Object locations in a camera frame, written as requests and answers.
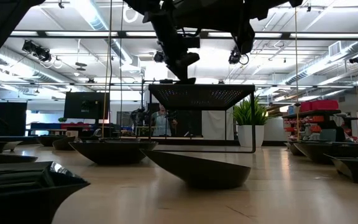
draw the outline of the green plant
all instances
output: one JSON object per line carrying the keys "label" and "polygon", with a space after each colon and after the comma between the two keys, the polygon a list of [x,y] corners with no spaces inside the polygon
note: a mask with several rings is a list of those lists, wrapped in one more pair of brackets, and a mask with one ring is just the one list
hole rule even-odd
{"label": "green plant", "polygon": [[59,118],[57,119],[60,123],[64,123],[67,121],[67,118]]}
{"label": "green plant", "polygon": [[[266,124],[269,117],[264,106],[258,104],[259,97],[255,97],[255,125]],[[238,125],[251,125],[251,102],[248,99],[243,99],[240,105],[234,106],[233,117]]]}

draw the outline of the white planter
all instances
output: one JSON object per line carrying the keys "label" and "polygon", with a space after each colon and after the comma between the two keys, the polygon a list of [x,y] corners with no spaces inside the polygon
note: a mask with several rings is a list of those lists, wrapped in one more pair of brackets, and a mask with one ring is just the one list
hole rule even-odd
{"label": "white planter", "polygon": [[[237,126],[237,135],[239,137],[239,142],[241,147],[252,147],[252,126],[251,125],[242,125]],[[264,125],[256,125],[255,126],[256,133],[256,147],[261,147],[264,141],[265,135],[265,126]]]}

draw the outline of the robotic arm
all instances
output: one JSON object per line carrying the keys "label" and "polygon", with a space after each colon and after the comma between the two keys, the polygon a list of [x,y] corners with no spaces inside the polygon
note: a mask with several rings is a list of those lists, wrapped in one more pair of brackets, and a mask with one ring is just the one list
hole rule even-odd
{"label": "robotic arm", "polygon": [[[201,29],[230,32],[242,55],[252,50],[255,32],[249,20],[265,19],[269,9],[290,2],[292,7],[303,0],[125,0],[130,7],[144,15],[143,22],[151,22],[161,46],[167,67],[180,79],[189,80],[187,68],[200,59],[188,48],[200,47],[196,37]],[[194,35],[179,34],[178,29],[196,28]]]}

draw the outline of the monitor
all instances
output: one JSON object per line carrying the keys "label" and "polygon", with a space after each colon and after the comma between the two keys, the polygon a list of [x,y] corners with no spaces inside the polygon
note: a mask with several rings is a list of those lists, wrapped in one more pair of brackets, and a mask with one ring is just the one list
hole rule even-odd
{"label": "monitor", "polygon": [[64,117],[78,119],[108,119],[110,94],[106,94],[106,102],[106,106],[104,106],[104,93],[68,92],[66,93]]}

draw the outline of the perforated metal tray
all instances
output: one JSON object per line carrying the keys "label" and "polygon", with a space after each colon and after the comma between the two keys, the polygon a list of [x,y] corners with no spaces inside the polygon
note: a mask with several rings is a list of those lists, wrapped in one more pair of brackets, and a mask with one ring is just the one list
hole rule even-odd
{"label": "perforated metal tray", "polygon": [[224,111],[255,91],[254,85],[149,85],[151,94],[169,110]]}

